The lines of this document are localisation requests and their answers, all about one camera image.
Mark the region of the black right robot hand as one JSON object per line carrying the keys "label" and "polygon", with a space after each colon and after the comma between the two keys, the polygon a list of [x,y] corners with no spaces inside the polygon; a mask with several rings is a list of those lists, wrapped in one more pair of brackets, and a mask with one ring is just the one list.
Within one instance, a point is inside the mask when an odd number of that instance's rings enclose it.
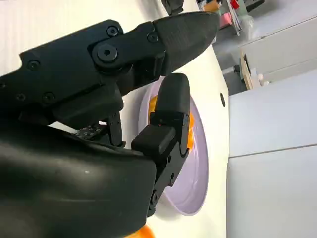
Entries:
{"label": "black right robot hand", "polygon": [[139,230],[189,154],[178,69],[219,16],[188,12],[124,33],[107,20],[20,54],[0,78],[0,235],[118,238]]}

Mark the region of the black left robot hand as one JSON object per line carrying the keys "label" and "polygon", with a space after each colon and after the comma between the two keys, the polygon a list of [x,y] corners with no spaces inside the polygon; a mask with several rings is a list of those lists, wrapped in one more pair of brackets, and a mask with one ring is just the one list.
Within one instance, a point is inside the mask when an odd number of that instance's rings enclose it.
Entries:
{"label": "black left robot hand", "polygon": [[184,0],[161,0],[161,2],[169,16],[183,12]]}

